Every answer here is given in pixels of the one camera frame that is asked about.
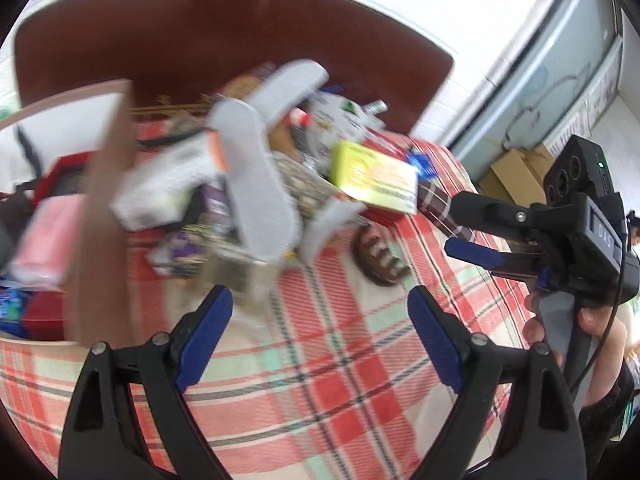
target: screw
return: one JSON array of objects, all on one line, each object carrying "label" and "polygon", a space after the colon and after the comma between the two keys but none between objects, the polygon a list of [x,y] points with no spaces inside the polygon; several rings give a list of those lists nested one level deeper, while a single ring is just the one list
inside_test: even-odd
[{"label": "screw", "polygon": [[549,346],[545,343],[535,343],[533,345],[538,355],[548,355],[549,354]]},{"label": "screw", "polygon": [[166,345],[169,342],[169,335],[167,332],[158,332],[157,334],[154,334],[151,341],[156,346]]},{"label": "screw", "polygon": [[107,343],[103,341],[98,341],[97,343],[94,343],[94,345],[91,347],[91,353],[93,355],[100,355],[104,353],[106,349],[107,349]]},{"label": "screw", "polygon": [[471,335],[471,342],[476,346],[485,346],[489,342],[489,338],[480,332]]}]

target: yellow box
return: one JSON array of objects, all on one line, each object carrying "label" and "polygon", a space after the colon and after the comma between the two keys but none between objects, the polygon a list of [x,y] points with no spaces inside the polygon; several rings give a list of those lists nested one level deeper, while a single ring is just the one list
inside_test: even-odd
[{"label": "yellow box", "polygon": [[367,205],[415,214],[417,170],[402,160],[342,140],[334,147],[332,183]]}]

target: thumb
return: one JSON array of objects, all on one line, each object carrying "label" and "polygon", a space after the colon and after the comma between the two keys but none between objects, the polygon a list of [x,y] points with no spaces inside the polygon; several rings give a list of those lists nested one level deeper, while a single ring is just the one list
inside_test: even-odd
[{"label": "thumb", "polygon": [[[584,308],[578,314],[578,324],[587,333],[602,338],[609,322],[611,307]],[[591,386],[584,401],[590,406],[602,400],[618,379],[625,353],[626,327],[619,319],[613,321],[611,330],[594,364]]]}]

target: red plaid fabric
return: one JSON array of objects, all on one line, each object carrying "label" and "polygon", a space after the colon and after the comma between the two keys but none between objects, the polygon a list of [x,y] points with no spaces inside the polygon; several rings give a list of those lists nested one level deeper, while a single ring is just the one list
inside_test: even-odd
[{"label": "red plaid fabric", "polygon": [[[158,134],[161,123],[141,129]],[[473,190],[463,168],[439,146],[431,155],[439,186]],[[518,283],[450,260],[445,235],[424,216],[382,233],[412,270],[401,285],[368,282],[351,261],[350,233],[325,248],[312,267],[284,272],[258,313],[236,309],[202,380],[186,400],[204,436],[235,479],[407,479],[453,404],[406,314],[417,283],[445,310],[500,344],[520,346],[528,315]],[[132,311],[140,339],[170,330],[196,304],[146,261],[153,232],[132,237]],[[480,243],[507,250],[503,241]],[[57,469],[66,408],[86,349],[72,344],[0,342],[0,395],[36,455]],[[506,405],[501,388],[487,428]],[[154,461],[170,470],[142,388],[136,409]]]}]

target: blue package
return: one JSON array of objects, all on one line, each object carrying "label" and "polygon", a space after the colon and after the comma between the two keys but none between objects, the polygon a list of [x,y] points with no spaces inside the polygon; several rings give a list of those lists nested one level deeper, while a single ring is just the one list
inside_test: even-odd
[{"label": "blue package", "polygon": [[27,330],[21,325],[24,299],[20,290],[0,289],[0,330],[9,334],[28,338]]},{"label": "blue package", "polygon": [[431,180],[438,176],[431,157],[426,153],[407,153],[406,161],[418,170],[418,180]]}]

